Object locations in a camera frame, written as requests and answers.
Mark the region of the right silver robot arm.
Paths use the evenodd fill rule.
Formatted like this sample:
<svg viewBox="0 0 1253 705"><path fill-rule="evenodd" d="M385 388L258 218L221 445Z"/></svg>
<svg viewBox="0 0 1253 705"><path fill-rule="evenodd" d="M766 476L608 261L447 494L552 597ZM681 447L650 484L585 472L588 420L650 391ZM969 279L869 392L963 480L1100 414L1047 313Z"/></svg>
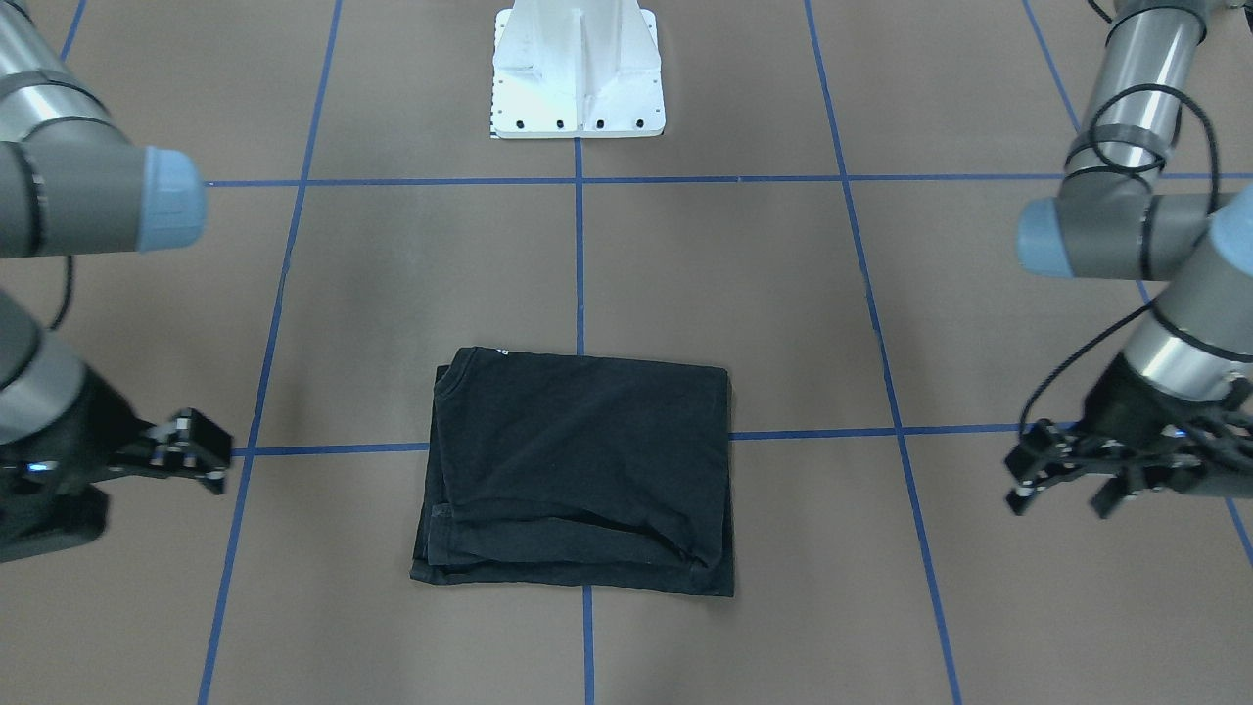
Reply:
<svg viewBox="0 0 1253 705"><path fill-rule="evenodd" d="M1 255L173 250L205 230L205 183L184 153L135 147L107 103L39 33L1 13ZM1 553L33 558L107 531L109 480L182 478L226 491L234 441L185 407L164 423L132 404L13 296L1 299Z"/></svg>

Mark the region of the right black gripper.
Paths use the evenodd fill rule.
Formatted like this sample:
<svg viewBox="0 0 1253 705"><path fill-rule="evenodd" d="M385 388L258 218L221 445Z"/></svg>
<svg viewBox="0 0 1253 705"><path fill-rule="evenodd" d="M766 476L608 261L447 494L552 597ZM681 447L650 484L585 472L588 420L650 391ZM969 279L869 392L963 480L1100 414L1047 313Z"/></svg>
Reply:
<svg viewBox="0 0 1253 705"><path fill-rule="evenodd" d="M162 425L94 369L64 414L46 430L3 445L1 558L14 562L96 541L112 498L96 486L149 465L163 478L192 480L224 495L234 437L184 407Z"/></svg>

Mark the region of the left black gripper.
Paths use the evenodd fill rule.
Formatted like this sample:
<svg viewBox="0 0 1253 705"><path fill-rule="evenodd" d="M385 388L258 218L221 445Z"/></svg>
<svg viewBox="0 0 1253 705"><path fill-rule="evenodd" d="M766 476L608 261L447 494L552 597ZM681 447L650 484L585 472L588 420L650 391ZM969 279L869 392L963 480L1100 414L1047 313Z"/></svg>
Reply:
<svg viewBox="0 0 1253 705"><path fill-rule="evenodd" d="M1091 497L1096 518L1111 518L1136 493L1250 498L1250 383L1223 384L1218 399L1182 399L1136 374L1123 354L1084 398L1071 430L1051 419L1022 430L1002 465L1014 480L1005 503L1024 516L1048 488L1110 476Z"/></svg>

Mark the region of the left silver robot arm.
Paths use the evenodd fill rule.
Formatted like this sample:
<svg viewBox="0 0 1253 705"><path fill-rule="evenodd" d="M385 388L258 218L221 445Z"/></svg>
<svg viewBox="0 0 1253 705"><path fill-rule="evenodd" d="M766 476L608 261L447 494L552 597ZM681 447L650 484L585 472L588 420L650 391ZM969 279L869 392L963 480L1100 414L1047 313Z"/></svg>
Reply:
<svg viewBox="0 0 1253 705"><path fill-rule="evenodd" d="M1220 187L1213 123L1184 86L1217 1L1118 1L1055 197L1017 223L1035 275L1159 282L1070 428L1017 421L1005 468L1021 516L1053 486L1104 478L1096 516L1141 493L1250 496L1250 192Z"/></svg>

